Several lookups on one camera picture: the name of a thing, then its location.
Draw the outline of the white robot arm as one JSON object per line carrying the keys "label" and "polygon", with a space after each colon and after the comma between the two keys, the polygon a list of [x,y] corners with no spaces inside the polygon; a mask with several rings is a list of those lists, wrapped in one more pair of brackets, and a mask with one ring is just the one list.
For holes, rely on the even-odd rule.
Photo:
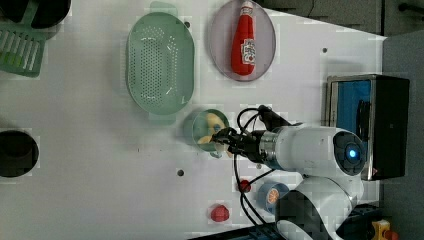
{"label": "white robot arm", "polygon": [[302,181],[278,199],[275,226],[286,240],[344,240],[337,230],[363,196],[366,149],[354,133],[336,127],[280,126],[241,134],[212,135],[234,155]]}

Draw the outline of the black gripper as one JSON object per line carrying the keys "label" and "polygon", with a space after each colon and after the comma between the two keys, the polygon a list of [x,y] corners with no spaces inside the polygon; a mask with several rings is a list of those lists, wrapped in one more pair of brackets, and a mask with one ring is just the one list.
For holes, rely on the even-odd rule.
{"label": "black gripper", "polygon": [[255,130],[250,136],[237,134],[231,127],[224,128],[212,135],[212,141],[220,144],[230,144],[229,151],[233,154],[241,155],[251,162],[263,163],[263,157],[259,150],[259,145],[264,130]]}

